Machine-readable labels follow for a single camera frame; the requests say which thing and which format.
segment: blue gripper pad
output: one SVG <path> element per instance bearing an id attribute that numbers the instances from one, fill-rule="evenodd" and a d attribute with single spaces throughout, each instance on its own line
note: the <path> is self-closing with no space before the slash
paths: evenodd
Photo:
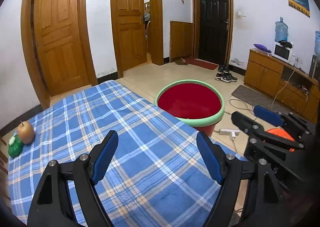
<path id="1" fill-rule="evenodd" d="M 266 108 L 263 108 L 259 105 L 253 108 L 255 116 L 269 122 L 273 126 L 282 126 L 284 121 L 281 119 L 281 116 L 277 113 L 274 113 Z"/>
<path id="2" fill-rule="evenodd" d="M 211 178 L 218 184 L 222 184 L 228 170 L 224 161 L 225 153 L 219 145 L 213 144 L 203 131 L 198 132 L 196 140 L 198 150 Z"/>
<path id="3" fill-rule="evenodd" d="M 102 180 L 118 147 L 118 134 L 110 130 L 104 140 L 90 151 L 89 177 L 94 185 Z"/>

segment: shoe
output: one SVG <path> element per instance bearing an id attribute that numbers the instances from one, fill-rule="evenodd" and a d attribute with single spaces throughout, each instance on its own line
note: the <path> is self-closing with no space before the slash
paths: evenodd
<path id="1" fill-rule="evenodd" d="M 224 73 L 224 74 L 227 75 L 228 77 L 230 77 L 232 82 L 238 81 L 238 78 L 234 77 L 230 72 Z"/>
<path id="2" fill-rule="evenodd" d="M 230 83 L 232 81 L 231 77 L 228 75 L 225 75 L 223 73 L 221 74 L 217 74 L 216 75 L 216 79 L 218 79 L 219 81 L 223 81 L 225 83 Z"/>
<path id="3" fill-rule="evenodd" d="M 220 72 L 220 73 L 223 73 L 223 72 L 228 73 L 228 72 L 230 72 L 230 69 L 227 68 L 225 65 L 219 65 L 218 72 Z"/>
<path id="4" fill-rule="evenodd" d="M 175 61 L 177 65 L 188 65 L 185 59 L 181 58 Z"/>

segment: black door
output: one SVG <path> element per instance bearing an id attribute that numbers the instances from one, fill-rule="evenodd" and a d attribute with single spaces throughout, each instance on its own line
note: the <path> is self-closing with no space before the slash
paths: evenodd
<path id="1" fill-rule="evenodd" d="M 224 64 L 228 24 L 228 0 L 200 0 L 199 59 Z"/>

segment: landscape painting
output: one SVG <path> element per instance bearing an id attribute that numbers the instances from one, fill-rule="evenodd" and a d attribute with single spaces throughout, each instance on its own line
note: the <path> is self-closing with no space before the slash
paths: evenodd
<path id="1" fill-rule="evenodd" d="M 288 0 L 289 6 L 302 12 L 304 15 L 310 18 L 310 9 L 308 0 Z"/>

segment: blue plaid tablecloth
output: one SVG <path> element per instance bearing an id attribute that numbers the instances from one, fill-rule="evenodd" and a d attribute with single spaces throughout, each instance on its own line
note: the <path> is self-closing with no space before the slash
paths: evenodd
<path id="1" fill-rule="evenodd" d="M 74 161 L 109 130 L 119 145 L 95 188 L 116 227 L 202 226 L 219 193 L 196 146 L 198 131 L 115 81 L 68 96 L 29 122 L 34 142 L 9 161 L 12 211 L 25 223 L 47 163 Z M 86 225 L 72 181 L 69 189 Z"/>

